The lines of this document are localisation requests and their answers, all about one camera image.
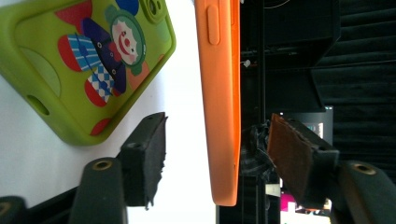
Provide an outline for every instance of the orange phone case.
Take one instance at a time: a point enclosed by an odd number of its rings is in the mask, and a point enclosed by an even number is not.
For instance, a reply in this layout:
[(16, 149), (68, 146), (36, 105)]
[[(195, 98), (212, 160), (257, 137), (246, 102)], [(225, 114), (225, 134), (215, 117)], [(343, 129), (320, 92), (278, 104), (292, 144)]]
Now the orange phone case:
[(239, 1), (195, 1), (213, 201), (236, 204), (241, 144)]

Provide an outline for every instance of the red nose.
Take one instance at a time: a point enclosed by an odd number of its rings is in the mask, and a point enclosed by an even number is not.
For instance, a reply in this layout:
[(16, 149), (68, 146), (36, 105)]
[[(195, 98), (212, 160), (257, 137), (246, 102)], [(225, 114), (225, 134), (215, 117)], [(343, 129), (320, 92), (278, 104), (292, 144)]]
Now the red nose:
[(126, 47), (129, 47), (129, 45), (131, 44), (131, 42), (129, 41), (129, 39), (125, 39), (124, 40), (124, 44)]

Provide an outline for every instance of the phone case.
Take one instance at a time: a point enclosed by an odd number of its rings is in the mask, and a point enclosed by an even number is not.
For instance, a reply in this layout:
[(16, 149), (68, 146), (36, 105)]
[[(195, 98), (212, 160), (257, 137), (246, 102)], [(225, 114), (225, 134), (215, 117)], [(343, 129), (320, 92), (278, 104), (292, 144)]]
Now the phone case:
[(176, 48), (164, 0), (0, 8), (0, 73), (61, 139), (105, 141)]
[(212, 198), (236, 204), (241, 145), (239, 1), (195, 1)]

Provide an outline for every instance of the clown face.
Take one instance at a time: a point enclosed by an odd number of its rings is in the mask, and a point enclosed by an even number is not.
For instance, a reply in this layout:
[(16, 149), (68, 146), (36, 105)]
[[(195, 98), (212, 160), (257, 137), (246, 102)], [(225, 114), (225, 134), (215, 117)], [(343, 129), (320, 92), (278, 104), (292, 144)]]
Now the clown face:
[(130, 27), (131, 23), (127, 24), (127, 19), (124, 20), (117, 19), (112, 26), (112, 37), (114, 43), (117, 46), (117, 50), (120, 53), (122, 60), (132, 65), (136, 62), (139, 57), (137, 50), (137, 41), (134, 38), (133, 28)]

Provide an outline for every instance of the blue checkered pattern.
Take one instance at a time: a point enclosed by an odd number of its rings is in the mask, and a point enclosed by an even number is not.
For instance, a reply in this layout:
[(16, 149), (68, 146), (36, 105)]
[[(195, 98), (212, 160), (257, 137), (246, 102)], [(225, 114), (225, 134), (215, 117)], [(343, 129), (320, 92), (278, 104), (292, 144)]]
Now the blue checkered pattern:
[(97, 67), (95, 72), (88, 78), (88, 81), (99, 96), (107, 103), (108, 98), (112, 95), (111, 92), (114, 86), (114, 79), (102, 64)]
[(68, 35), (70, 47), (81, 71), (93, 70), (101, 61), (92, 41), (84, 35)]

